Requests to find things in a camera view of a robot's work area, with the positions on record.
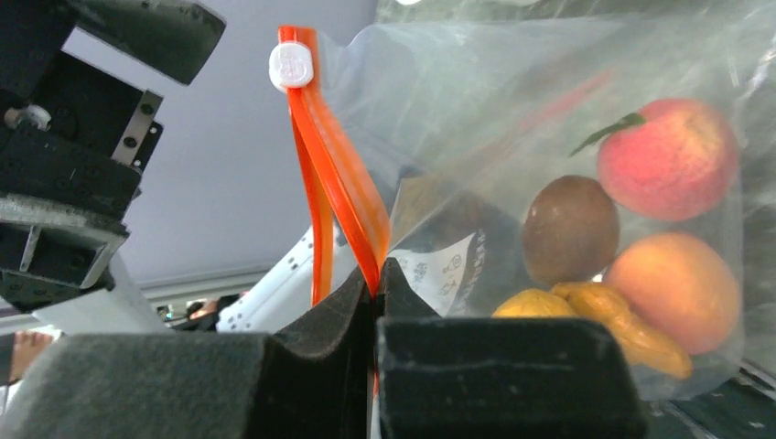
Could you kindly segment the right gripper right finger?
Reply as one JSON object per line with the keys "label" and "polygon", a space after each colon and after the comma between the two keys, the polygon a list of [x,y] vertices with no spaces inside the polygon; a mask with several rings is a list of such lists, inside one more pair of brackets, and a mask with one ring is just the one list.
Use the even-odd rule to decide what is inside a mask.
{"label": "right gripper right finger", "polygon": [[442,318],[395,260],[375,326],[384,438],[644,438],[615,338],[584,318]]}

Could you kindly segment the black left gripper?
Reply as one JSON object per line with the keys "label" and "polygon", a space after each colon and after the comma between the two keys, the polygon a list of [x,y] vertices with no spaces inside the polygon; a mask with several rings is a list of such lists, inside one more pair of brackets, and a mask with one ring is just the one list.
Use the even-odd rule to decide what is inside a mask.
{"label": "black left gripper", "polygon": [[163,128],[162,97],[65,52],[74,30],[189,85],[226,23],[196,1],[1,4],[1,301],[19,313],[113,286]]}

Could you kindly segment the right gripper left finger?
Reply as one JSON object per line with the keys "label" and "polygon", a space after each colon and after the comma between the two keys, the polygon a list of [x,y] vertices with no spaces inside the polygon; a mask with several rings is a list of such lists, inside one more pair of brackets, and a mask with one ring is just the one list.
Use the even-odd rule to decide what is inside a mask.
{"label": "right gripper left finger", "polygon": [[23,379],[4,438],[362,438],[371,307],[363,277],[274,334],[176,331],[123,269],[39,308],[65,337]]}

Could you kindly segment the dark orange fruit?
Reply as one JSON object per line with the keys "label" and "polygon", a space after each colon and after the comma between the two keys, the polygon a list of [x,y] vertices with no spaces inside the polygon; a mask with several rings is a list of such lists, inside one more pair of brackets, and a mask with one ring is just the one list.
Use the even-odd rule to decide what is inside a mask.
{"label": "dark orange fruit", "polygon": [[680,380],[692,375],[693,363],[685,349],[635,314],[614,288],[594,282],[560,283],[550,293],[564,299],[578,315],[605,326],[630,364],[645,365]]}

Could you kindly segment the orange peach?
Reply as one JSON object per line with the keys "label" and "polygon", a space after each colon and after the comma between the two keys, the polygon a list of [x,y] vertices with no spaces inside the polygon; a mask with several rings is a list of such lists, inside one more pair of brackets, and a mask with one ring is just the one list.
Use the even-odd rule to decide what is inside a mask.
{"label": "orange peach", "polygon": [[742,297],[736,277],[716,251],[687,233],[635,241],[602,282],[691,355],[717,350],[738,325]]}

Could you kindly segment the clear zip top bag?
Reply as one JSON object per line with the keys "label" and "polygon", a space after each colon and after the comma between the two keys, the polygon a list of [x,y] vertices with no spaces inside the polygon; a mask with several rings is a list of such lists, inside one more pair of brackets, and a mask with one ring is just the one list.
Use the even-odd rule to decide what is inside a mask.
{"label": "clear zip top bag", "polygon": [[573,149],[650,102],[696,99],[728,119],[738,142],[725,198],[683,221],[643,217],[611,198],[619,248],[577,282],[604,284],[626,248],[656,233],[708,244],[740,288],[733,333],[710,353],[686,351],[687,379],[628,363],[647,401],[714,389],[744,352],[741,168],[750,137],[765,133],[757,118],[775,113],[766,76],[774,48],[772,1],[617,1],[590,15],[374,24],[345,46],[280,27],[269,72],[288,100],[307,191],[312,303],[340,284],[340,262],[375,290],[391,258],[439,315],[504,318],[492,314],[511,297],[555,286],[528,274],[523,223],[553,180],[598,180],[598,148]]}

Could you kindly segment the red peach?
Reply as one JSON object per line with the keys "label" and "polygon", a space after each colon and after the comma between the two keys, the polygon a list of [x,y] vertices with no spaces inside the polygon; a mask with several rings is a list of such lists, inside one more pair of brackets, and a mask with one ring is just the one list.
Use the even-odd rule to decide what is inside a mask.
{"label": "red peach", "polygon": [[573,149],[598,148],[598,182],[622,207],[643,217],[683,221],[714,209],[738,173],[731,123],[689,98],[646,104]]}

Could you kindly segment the yellow orange fruit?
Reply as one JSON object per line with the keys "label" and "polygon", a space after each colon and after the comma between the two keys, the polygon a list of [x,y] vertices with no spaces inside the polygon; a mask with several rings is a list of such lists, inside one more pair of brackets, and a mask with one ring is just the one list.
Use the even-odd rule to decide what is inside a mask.
{"label": "yellow orange fruit", "polygon": [[577,313],[566,300],[539,289],[523,290],[493,312],[493,317],[567,317]]}

